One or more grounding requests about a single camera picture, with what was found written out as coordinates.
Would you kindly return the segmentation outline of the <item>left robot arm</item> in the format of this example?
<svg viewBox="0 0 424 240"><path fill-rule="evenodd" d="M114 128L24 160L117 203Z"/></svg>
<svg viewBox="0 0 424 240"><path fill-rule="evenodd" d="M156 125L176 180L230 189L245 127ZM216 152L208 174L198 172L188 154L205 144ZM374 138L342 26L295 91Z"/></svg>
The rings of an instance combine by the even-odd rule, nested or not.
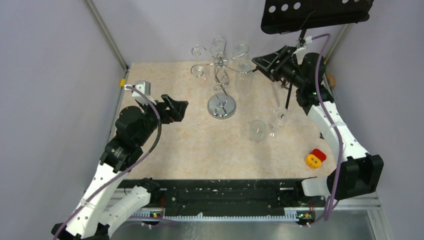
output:
<svg viewBox="0 0 424 240"><path fill-rule="evenodd" d="M142 207L160 202L159 185L145 178L111 208L108 203L128 173L156 147L163 124L181 122L189 103L161 95L162 102L125 107L116 134L104 148L96 173L74 212L51 230L55 240L109 240Z"/></svg>

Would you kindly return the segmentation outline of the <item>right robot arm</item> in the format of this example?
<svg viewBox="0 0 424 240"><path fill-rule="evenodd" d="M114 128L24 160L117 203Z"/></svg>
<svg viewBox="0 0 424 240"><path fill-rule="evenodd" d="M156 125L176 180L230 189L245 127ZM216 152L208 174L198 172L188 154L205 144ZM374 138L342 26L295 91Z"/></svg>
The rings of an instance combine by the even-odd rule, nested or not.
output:
<svg viewBox="0 0 424 240"><path fill-rule="evenodd" d="M318 127L337 158L336 169L330 175L305 178L297 184L294 202L307 206L314 196L331 196L339 201L374 193L384 167L383 159L370 154L342 119L334 98L322 84L326 72L324 58L310 52L298 63L295 51L295 47L286 45L251 60L272 82L288 82L296 87L298 105Z"/></svg>

